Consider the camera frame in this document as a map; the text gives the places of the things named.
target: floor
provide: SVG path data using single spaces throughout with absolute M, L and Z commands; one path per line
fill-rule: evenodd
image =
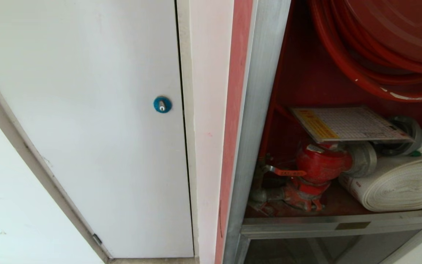
M 109 264 L 199 264 L 198 258 L 187 257 L 187 258 L 142 258 L 142 259 L 127 259 L 118 258 L 110 262 Z

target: coiled hose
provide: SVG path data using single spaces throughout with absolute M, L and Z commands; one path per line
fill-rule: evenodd
M 422 83 L 422 62 L 407 59 L 378 43 L 359 25 L 344 0 L 309 0 L 309 4 L 321 42 L 350 80 L 367 92 L 387 100 L 422 102 L 422 91 L 398 92 L 385 87 Z M 370 62 L 408 73 L 385 74 L 364 67 L 352 58 L 341 38 Z

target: fire hose cabinet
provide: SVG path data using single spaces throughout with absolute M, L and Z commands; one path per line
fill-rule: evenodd
M 253 4 L 223 263 L 394 263 L 422 242 L 422 4 Z

